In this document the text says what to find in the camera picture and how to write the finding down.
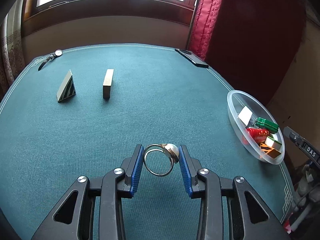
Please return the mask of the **grey gloved right hand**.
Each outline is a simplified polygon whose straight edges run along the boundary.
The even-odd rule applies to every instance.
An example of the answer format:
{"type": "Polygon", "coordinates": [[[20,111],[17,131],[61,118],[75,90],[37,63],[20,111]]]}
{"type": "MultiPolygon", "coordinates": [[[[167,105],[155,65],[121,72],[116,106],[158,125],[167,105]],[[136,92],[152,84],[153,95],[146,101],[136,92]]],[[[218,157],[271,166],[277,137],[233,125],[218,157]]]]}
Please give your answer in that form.
{"type": "Polygon", "coordinates": [[[307,201],[319,203],[319,168],[309,160],[297,171],[301,178],[296,184],[294,205],[303,207],[307,201]]]}

